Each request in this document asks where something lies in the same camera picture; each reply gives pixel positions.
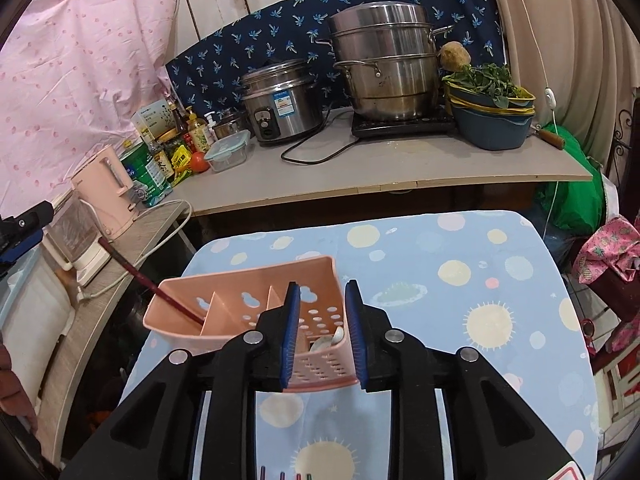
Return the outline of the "person left hand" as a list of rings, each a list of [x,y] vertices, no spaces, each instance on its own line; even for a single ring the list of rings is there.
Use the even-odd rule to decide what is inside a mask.
[[[32,434],[37,432],[38,422],[34,406],[12,370],[11,356],[4,344],[0,344],[0,404],[3,413],[23,417],[28,423],[29,431]]]

